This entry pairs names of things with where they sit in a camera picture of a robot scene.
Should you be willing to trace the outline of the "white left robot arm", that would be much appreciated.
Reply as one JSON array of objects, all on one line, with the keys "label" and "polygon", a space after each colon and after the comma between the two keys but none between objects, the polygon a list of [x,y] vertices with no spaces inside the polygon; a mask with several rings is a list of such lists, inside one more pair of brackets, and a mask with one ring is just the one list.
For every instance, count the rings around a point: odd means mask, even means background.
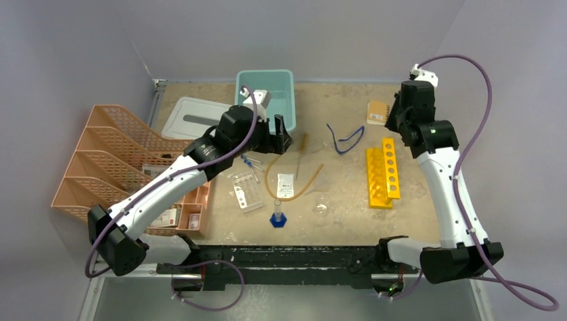
[{"label": "white left robot arm", "polygon": [[231,106],[217,125],[192,141],[157,178],[109,208],[95,205],[88,211],[92,247],[85,275],[95,278],[101,274],[91,271],[90,262],[95,253],[99,253],[108,265],[107,270],[115,276],[134,271],[144,261],[149,248],[140,236],[162,212],[229,169],[235,158],[249,151],[282,155],[292,143],[281,114],[262,118],[258,108]]}]

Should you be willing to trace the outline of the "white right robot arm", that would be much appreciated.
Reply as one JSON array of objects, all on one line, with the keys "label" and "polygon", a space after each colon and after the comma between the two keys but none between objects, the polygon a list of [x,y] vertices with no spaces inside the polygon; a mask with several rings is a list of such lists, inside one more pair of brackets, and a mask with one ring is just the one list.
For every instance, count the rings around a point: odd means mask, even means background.
[{"label": "white right robot arm", "polygon": [[422,170],[439,224],[439,243],[428,244],[405,235],[379,240],[375,262],[384,272],[401,263],[422,271],[428,282],[440,284],[476,278],[504,256],[500,242],[489,240],[475,215],[457,162],[461,156],[453,125],[435,120],[435,88],[427,81],[406,80],[394,95],[386,127],[402,137]]}]

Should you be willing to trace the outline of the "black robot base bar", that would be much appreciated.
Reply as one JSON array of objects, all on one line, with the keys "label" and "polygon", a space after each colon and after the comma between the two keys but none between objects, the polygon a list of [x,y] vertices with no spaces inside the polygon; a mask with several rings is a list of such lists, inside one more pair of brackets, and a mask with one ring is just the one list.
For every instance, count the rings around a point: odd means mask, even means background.
[{"label": "black robot base bar", "polygon": [[158,274],[194,275],[204,291],[229,284],[275,286],[350,286],[401,289],[410,265],[387,261],[377,245],[197,245],[182,263],[160,263]]}]

